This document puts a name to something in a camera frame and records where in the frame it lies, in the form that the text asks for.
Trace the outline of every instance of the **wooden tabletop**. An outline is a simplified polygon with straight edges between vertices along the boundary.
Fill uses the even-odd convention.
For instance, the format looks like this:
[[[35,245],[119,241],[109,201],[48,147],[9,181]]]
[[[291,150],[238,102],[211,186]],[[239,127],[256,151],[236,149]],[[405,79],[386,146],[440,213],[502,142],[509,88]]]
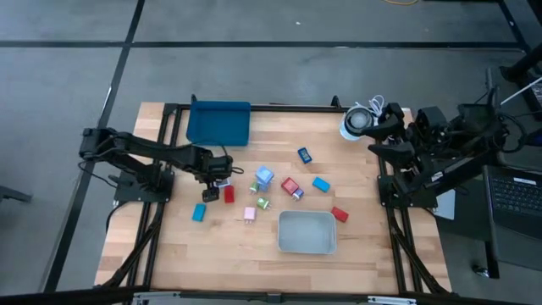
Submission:
[[[142,103],[134,134],[156,141],[163,103]],[[377,158],[368,149],[373,141],[346,141],[340,136],[342,114],[252,112],[250,143],[227,147],[234,166],[235,203],[224,196],[207,203],[202,222],[191,220],[202,201],[204,185],[191,174],[176,171],[174,194],[167,203],[154,264],[152,288],[210,291],[290,291],[397,293],[390,233],[385,210],[379,204]],[[178,145],[185,137],[189,111],[184,111]],[[297,150],[306,147],[312,162],[304,164]],[[220,148],[211,148],[221,155]],[[254,207],[258,195],[249,185],[258,167],[265,165],[276,181],[264,194],[272,208],[257,210],[256,222],[246,225],[244,208]],[[328,181],[323,193],[312,186],[315,176]],[[280,188],[292,178],[305,196],[294,202]],[[141,215],[140,202],[130,202],[111,218],[96,283],[108,280],[134,246]],[[281,252],[277,246],[277,220],[284,210],[330,211],[333,206],[349,213],[346,223],[337,221],[337,251],[332,255]],[[450,289],[439,232],[431,216],[411,208],[410,218],[417,253],[437,281]],[[142,254],[136,283],[142,282],[146,253]],[[403,253],[407,285],[412,289],[407,257]]]

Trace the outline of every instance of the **table leg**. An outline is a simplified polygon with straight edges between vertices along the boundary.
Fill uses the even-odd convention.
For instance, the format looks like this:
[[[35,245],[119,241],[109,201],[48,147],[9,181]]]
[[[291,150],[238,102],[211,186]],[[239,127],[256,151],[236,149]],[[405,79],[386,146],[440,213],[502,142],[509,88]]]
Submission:
[[[501,275],[499,274],[499,263],[493,255],[493,245],[491,241],[485,241],[485,259],[487,261],[487,268],[480,267],[477,264],[472,266],[472,270],[475,274],[489,278],[489,279],[499,279]]]

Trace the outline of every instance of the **red cube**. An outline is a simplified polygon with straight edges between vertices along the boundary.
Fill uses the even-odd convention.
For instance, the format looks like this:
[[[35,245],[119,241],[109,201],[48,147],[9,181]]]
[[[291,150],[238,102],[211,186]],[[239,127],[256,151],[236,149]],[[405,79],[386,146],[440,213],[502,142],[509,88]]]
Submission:
[[[346,220],[348,219],[348,213],[341,210],[340,208],[337,208],[337,207],[333,207],[331,209],[331,213],[337,218],[337,220],[339,221],[342,221],[342,222],[346,222]]]
[[[226,186],[224,188],[224,202],[233,203],[234,202],[234,187]]]
[[[299,188],[297,183],[295,183],[290,177],[286,178],[286,180],[282,182],[281,186],[282,189],[285,190],[289,195],[293,194],[294,191]]]

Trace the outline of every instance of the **blue cube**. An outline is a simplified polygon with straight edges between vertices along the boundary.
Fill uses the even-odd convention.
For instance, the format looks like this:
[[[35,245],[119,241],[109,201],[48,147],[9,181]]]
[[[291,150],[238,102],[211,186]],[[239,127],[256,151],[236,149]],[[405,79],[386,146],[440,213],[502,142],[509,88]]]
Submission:
[[[308,154],[308,150],[304,147],[297,151],[303,163],[307,164],[312,161],[311,155]]]
[[[267,192],[269,189],[269,184],[263,184],[260,180],[257,181],[257,185],[259,191]]]
[[[260,184],[267,185],[273,179],[273,172],[265,166],[260,166],[256,171],[256,178]]]
[[[192,220],[203,221],[203,215],[205,215],[205,210],[207,205],[205,203],[198,203],[196,208],[194,208],[194,214],[192,215]]]
[[[314,181],[312,182],[312,185],[313,186],[316,186],[316,188],[318,188],[320,191],[323,191],[323,192],[328,192],[329,191],[329,183],[316,177],[314,178]]]

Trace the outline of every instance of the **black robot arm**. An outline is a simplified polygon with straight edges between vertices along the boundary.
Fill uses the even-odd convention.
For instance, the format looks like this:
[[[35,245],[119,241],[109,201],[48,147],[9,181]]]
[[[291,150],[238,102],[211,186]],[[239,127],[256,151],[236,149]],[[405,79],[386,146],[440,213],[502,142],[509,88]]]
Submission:
[[[210,150],[192,144],[170,147],[111,128],[85,129],[79,154],[86,162],[108,162],[133,175],[142,188],[156,192],[166,187],[164,176],[157,173],[155,166],[143,164],[130,155],[170,163],[207,185],[202,194],[204,202],[218,199],[218,188],[213,183],[230,177],[233,170],[233,158],[229,155],[214,157]]]
[[[387,141],[368,149],[395,169],[379,178],[385,204],[434,208],[436,196],[481,174],[483,165],[497,163],[509,134],[506,118],[489,103],[462,104],[458,110],[447,121],[438,108],[422,108],[405,128],[401,108],[391,103],[379,125],[367,130],[367,136]]]

